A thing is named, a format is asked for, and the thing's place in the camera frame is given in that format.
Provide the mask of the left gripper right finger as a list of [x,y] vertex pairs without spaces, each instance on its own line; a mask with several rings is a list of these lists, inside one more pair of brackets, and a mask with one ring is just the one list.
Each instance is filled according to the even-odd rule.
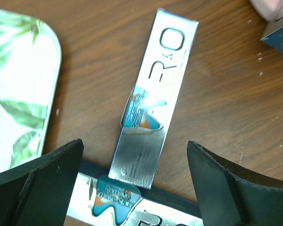
[[195,141],[187,158],[203,224],[283,226],[283,181],[227,160]]

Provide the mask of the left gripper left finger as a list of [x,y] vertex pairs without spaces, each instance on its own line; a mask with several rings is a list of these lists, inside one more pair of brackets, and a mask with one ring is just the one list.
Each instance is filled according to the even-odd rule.
[[61,226],[83,155],[81,139],[0,173],[0,226]]

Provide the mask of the silver r&o box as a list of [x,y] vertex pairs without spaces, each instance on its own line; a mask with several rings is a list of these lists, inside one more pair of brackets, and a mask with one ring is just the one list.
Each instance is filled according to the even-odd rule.
[[108,176],[150,189],[198,22],[158,9],[121,119]]
[[137,188],[108,178],[108,169],[83,160],[67,216],[91,226],[201,226],[198,205],[161,188]]

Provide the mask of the silver R&O box top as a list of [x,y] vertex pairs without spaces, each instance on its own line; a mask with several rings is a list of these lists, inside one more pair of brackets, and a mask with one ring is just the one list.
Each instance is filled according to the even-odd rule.
[[198,22],[158,9],[121,119],[108,176],[150,189]]

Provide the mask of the silver R&O box diagonal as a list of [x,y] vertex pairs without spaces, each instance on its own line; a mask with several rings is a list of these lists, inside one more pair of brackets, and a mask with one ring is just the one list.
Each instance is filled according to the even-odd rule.
[[269,22],[260,41],[283,53],[283,18]]

